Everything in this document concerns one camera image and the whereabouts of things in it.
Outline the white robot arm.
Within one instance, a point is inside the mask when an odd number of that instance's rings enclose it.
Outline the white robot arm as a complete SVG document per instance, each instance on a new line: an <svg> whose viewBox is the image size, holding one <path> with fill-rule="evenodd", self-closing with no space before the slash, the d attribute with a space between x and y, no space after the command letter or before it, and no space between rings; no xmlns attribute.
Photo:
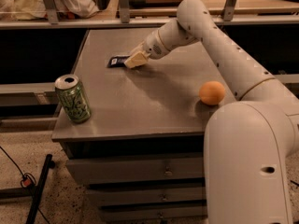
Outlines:
<svg viewBox="0 0 299 224"><path fill-rule="evenodd" d="M126 66L161 59L200 41L235 97L206 125L209 224L292 224L286 159L299 148L299 100L212 20L201 0L183 0L175 19L131 51Z"/></svg>

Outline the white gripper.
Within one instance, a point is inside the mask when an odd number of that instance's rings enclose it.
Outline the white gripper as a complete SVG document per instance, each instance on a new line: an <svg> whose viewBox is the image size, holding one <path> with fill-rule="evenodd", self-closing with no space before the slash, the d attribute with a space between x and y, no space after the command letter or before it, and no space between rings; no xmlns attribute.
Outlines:
<svg viewBox="0 0 299 224"><path fill-rule="evenodd" d="M158 31L154 31L129 52L130 57L124 64L127 68L132 69L146 64L149 57L153 60L158 60L168 53L169 50L163 44Z"/></svg>

